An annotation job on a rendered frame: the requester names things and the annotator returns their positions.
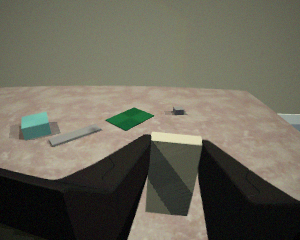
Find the green flat tile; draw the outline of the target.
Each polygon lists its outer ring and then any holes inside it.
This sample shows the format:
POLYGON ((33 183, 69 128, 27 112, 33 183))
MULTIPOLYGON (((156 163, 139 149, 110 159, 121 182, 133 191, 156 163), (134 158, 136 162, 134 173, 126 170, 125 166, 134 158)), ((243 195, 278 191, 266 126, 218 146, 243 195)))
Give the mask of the green flat tile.
POLYGON ((115 127, 123 129, 123 131, 127 131, 127 129, 135 127, 135 125, 143 123, 150 117, 153 117, 151 113, 147 113, 145 111, 141 111, 138 108, 127 109, 127 111, 118 113, 113 117, 109 117, 106 119, 107 123, 115 125, 115 127))

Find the beige domino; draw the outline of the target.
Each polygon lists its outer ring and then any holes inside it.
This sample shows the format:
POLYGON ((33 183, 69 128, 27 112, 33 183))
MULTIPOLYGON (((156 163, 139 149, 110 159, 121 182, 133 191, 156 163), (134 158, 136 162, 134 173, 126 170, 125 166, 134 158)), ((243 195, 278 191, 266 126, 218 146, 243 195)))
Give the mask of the beige domino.
POLYGON ((201 149, 201 136, 151 132, 145 212, 187 216, 201 149))

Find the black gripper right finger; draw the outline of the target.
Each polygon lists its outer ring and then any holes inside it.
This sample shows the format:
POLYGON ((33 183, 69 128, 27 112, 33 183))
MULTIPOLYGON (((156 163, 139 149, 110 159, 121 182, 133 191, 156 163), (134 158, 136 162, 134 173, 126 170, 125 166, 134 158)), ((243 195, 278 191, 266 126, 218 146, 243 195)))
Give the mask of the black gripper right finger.
POLYGON ((207 240, 300 240, 300 201, 209 140, 198 177, 207 240))

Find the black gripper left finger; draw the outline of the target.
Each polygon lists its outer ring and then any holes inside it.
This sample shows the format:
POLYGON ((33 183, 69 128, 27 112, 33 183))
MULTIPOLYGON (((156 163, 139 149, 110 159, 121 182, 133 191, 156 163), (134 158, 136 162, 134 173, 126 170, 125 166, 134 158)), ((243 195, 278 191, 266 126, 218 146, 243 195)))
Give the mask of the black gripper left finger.
POLYGON ((63 179, 0 168, 0 223, 46 240, 129 240, 150 147, 142 135, 63 179))

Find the light teal block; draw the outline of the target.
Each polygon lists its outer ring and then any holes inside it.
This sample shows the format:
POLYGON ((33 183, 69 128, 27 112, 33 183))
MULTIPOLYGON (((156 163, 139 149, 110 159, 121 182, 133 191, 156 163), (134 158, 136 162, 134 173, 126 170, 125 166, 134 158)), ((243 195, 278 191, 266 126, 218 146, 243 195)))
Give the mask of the light teal block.
POLYGON ((25 140, 49 135, 49 133, 51 131, 46 111, 22 116, 22 135, 25 137, 25 140))

